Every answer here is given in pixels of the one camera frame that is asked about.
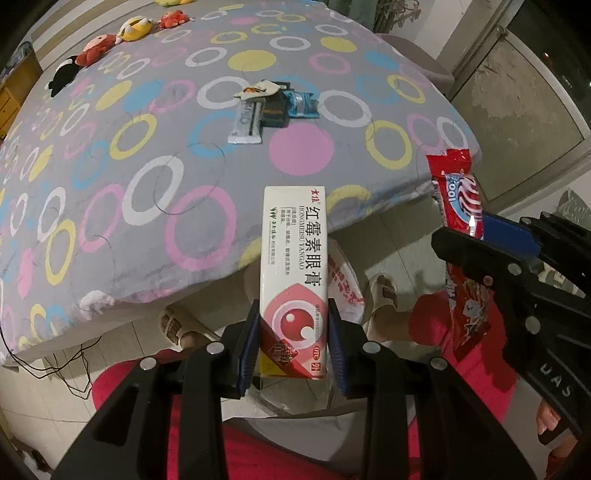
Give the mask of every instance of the polka dot bed sheet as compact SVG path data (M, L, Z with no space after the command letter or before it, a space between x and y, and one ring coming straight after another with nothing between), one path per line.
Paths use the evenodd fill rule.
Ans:
M321 2L243 1L183 5L195 21L115 46L50 99L54 65L31 92L0 147L13 352L244 267L267 185L326 186L338 229L428 193L426 154L478 159L460 115L369 30ZM320 118L228 144L233 94L261 79L313 93Z

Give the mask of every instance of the black plush toy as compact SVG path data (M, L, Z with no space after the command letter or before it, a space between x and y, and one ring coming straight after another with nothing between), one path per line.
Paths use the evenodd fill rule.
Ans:
M51 96L55 97L62 88L71 83L75 78L81 67L76 65L76 58L78 55L69 57L67 60L59 64L56 74L53 76L53 80L47 84L47 89L51 90Z

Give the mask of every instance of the blue snack packet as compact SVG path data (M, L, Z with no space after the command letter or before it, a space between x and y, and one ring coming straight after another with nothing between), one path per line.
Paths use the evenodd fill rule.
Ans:
M318 101L313 93L293 90L283 90L283 93L290 101L288 110L290 118L320 118L316 109Z

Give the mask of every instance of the yellow plush toy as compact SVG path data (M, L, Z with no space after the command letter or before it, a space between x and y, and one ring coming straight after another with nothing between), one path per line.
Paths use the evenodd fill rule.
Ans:
M195 0L156 0L156 3L163 7L176 7L177 5L185 5L194 2Z
M117 33L117 43L121 40L135 41L144 38L152 30L154 20L147 17L132 17L119 29Z

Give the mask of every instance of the green curtain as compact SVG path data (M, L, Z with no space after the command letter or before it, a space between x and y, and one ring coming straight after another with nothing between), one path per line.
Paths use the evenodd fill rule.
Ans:
M378 0L329 0L329 8L373 31Z

